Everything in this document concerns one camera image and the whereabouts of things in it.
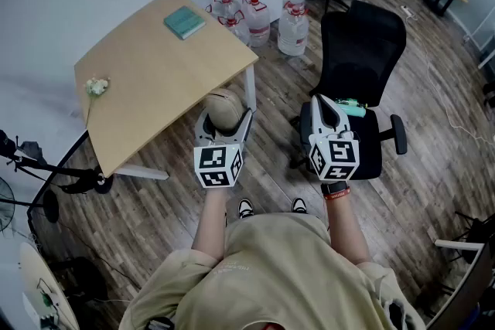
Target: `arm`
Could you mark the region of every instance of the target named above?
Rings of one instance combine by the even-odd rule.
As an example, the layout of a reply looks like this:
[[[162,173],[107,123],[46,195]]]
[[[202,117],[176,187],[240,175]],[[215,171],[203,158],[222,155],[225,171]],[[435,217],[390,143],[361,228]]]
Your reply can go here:
[[[326,201],[332,248],[352,264],[370,262],[363,231],[350,205],[350,196]]]
[[[217,260],[224,258],[226,202],[226,189],[208,189],[192,246]]]

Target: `wristwatch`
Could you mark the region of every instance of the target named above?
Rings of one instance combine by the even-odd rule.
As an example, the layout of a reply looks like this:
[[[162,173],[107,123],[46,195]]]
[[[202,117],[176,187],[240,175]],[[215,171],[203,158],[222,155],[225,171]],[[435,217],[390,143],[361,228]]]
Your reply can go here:
[[[350,193],[350,187],[347,182],[335,182],[330,184],[322,183],[322,194],[326,201],[341,198]]]

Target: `person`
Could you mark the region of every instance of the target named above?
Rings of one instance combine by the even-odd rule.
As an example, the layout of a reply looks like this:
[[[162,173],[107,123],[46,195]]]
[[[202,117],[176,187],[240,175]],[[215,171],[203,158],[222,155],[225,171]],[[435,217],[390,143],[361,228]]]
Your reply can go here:
[[[425,328],[392,269],[371,260],[350,195],[326,200],[329,233],[302,199],[256,216],[243,199],[226,229],[226,201],[208,190],[192,248],[166,258],[120,330]]]

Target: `wooden floor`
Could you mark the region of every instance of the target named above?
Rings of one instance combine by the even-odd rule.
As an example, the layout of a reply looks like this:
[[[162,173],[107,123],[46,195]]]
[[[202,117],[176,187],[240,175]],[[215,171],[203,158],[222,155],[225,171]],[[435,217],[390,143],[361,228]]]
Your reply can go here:
[[[401,16],[400,5],[407,5],[418,16],[417,21],[409,21],[407,48],[375,109],[382,130],[390,127],[390,114],[402,117],[408,153],[399,157],[394,142],[384,142],[381,177],[351,183],[353,206],[373,259],[395,270],[406,296],[414,301],[429,282],[447,273],[448,256],[432,242],[463,232],[454,210],[480,218],[495,212],[495,151],[449,125],[440,97],[428,81],[427,60],[452,123],[490,141],[493,128],[483,108],[485,81],[476,68],[476,52],[469,44],[462,45],[459,27],[431,13],[422,0],[364,1]],[[278,51],[276,26],[269,44],[255,50],[260,56],[255,65],[258,112],[247,140],[244,168],[230,190],[230,222],[235,221],[237,203],[244,197],[260,213],[289,211],[292,199],[302,197],[309,211],[326,221],[316,177],[288,168],[290,158],[299,153],[299,136],[288,120],[309,100],[322,64],[323,0],[308,4],[310,34],[304,56],[291,58]],[[244,97],[242,77],[227,87]],[[98,260],[65,226],[138,286],[171,251],[190,247],[205,193],[193,171],[193,125],[200,112],[200,106],[193,108],[131,160],[166,170],[169,180],[116,176],[105,196],[57,192],[60,221],[55,225],[33,213],[47,260],[90,257],[107,281],[110,298],[127,300],[137,287]],[[96,164],[89,140],[67,163],[78,168]],[[68,181],[56,178],[56,182]],[[97,327],[117,328],[125,305],[90,303],[100,323]]]

